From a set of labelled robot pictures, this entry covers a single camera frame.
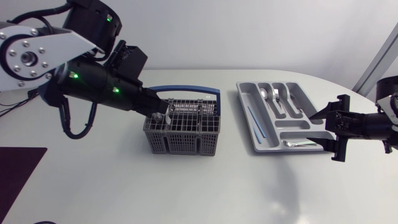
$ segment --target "white table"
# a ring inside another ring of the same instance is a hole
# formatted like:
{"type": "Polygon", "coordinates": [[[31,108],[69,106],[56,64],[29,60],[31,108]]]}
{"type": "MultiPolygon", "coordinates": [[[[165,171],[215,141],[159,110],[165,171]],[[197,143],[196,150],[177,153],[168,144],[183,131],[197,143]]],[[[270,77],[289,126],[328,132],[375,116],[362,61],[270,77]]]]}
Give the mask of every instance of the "white table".
{"type": "MultiPolygon", "coordinates": [[[[154,155],[144,117],[105,106],[87,137],[71,140],[58,109],[35,99],[0,119],[1,146],[48,148],[4,223],[396,223],[398,151],[352,140],[345,163],[329,153],[255,154],[235,84],[295,81],[318,110],[349,94],[352,111],[375,113],[366,98],[275,70],[146,70],[141,80],[221,90],[216,156],[154,155]]],[[[23,98],[1,93],[0,103],[9,95],[23,98]]],[[[90,104],[70,106],[72,130],[81,131],[90,104]]]]}

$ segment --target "spoon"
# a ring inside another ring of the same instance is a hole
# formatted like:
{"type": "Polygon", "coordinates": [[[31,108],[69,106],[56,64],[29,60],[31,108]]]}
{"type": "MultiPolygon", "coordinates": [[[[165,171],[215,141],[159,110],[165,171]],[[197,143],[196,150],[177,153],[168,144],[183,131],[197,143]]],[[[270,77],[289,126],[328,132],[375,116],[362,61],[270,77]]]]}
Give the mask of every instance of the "spoon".
{"type": "Polygon", "coordinates": [[[305,142],[296,142],[296,143],[292,143],[292,142],[288,142],[283,140],[282,143],[287,146],[287,147],[295,147],[295,146],[316,146],[317,143],[313,142],[313,141],[305,141],[305,142]]]}
{"type": "Polygon", "coordinates": [[[266,101],[266,103],[267,103],[267,100],[268,100],[267,90],[264,89],[264,88],[260,88],[260,93],[261,93],[261,96],[263,97],[263,99],[264,99],[264,100],[266,101]]]}

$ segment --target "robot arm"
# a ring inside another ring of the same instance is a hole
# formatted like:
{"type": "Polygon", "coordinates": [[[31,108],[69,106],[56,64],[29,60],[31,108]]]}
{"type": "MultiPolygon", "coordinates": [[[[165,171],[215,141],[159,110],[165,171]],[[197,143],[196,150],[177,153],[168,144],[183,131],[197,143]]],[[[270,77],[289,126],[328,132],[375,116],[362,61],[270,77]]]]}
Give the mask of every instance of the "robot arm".
{"type": "Polygon", "coordinates": [[[398,76],[379,80],[377,83],[377,113],[349,112],[349,96],[340,95],[339,101],[330,102],[310,119],[326,119],[325,129],[334,132],[336,140],[309,138],[335,153],[331,159],[345,161],[349,139],[381,140],[386,153],[398,149],[398,76]]]}
{"type": "Polygon", "coordinates": [[[63,130],[73,139],[90,130],[97,104],[145,116],[165,114],[168,104],[138,80],[147,56],[123,40],[112,51],[121,28],[118,15],[99,0],[67,0],[55,9],[0,22],[0,91],[38,87],[43,100],[59,108],[63,130]],[[51,27],[43,18],[67,10],[63,28],[51,27]],[[29,18],[46,22],[47,28],[17,25],[29,18]],[[103,65],[97,62],[106,59],[103,65]],[[93,102],[89,122],[80,134],[70,131],[64,95],[93,102]]]}

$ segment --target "fork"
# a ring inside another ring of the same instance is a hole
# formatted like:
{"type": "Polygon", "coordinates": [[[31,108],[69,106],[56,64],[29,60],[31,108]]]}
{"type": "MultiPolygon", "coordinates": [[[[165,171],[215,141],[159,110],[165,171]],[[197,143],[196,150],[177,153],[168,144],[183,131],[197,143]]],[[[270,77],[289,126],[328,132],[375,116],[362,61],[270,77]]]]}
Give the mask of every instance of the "fork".
{"type": "Polygon", "coordinates": [[[279,107],[281,109],[283,109],[285,111],[285,113],[286,113],[285,107],[280,103],[280,100],[279,100],[279,89],[275,88],[274,89],[274,94],[275,94],[275,100],[278,103],[279,107]]]}

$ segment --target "black cable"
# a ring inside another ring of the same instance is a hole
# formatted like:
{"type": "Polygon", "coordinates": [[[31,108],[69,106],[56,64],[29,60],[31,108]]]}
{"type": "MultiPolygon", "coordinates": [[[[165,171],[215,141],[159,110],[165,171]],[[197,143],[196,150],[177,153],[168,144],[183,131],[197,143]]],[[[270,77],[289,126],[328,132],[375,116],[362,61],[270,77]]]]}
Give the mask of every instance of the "black cable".
{"type": "Polygon", "coordinates": [[[43,9],[43,10],[38,10],[38,11],[32,11],[32,12],[27,12],[24,13],[20,16],[17,16],[15,19],[9,21],[13,24],[18,24],[26,19],[30,19],[30,18],[36,18],[36,17],[42,17],[42,16],[51,16],[51,15],[56,15],[56,14],[61,14],[63,12],[68,11],[69,9],[72,8],[72,4],[70,4],[69,2],[66,3],[63,6],[60,7],[56,7],[53,9],[43,9]]]}
{"type": "Polygon", "coordinates": [[[52,28],[52,26],[51,26],[51,24],[50,24],[50,22],[48,20],[46,20],[42,16],[35,17],[35,19],[38,19],[38,20],[42,21],[45,24],[45,26],[47,27],[47,29],[49,30],[49,33],[50,34],[54,34],[54,29],[52,28]]]}
{"type": "Polygon", "coordinates": [[[79,134],[73,134],[70,131],[70,110],[69,110],[69,103],[68,103],[67,98],[63,99],[62,105],[59,107],[59,110],[60,110],[61,125],[62,125],[63,132],[65,132],[65,134],[68,137],[70,137],[71,139],[81,139],[82,137],[84,137],[88,134],[91,127],[93,126],[95,113],[97,110],[97,103],[93,102],[93,104],[91,105],[90,116],[88,118],[86,127],[79,134]]]}
{"type": "Polygon", "coordinates": [[[14,105],[17,105],[18,103],[13,103],[13,104],[11,104],[11,105],[4,105],[4,104],[0,103],[0,106],[14,106],[14,105]]]}
{"type": "Polygon", "coordinates": [[[55,222],[51,222],[51,221],[41,221],[41,222],[37,222],[35,224],[56,224],[55,222]]]}
{"type": "Polygon", "coordinates": [[[0,114],[0,118],[3,117],[4,115],[10,113],[12,110],[14,110],[14,109],[16,109],[18,107],[24,106],[27,102],[29,102],[30,100],[33,100],[34,98],[36,98],[36,96],[39,95],[37,93],[37,90],[31,90],[31,91],[28,92],[28,95],[29,94],[30,94],[30,96],[28,97],[28,99],[22,100],[21,102],[18,102],[18,103],[15,103],[12,108],[7,108],[7,109],[4,109],[4,110],[0,111],[0,113],[3,112],[2,114],[0,114]]]}

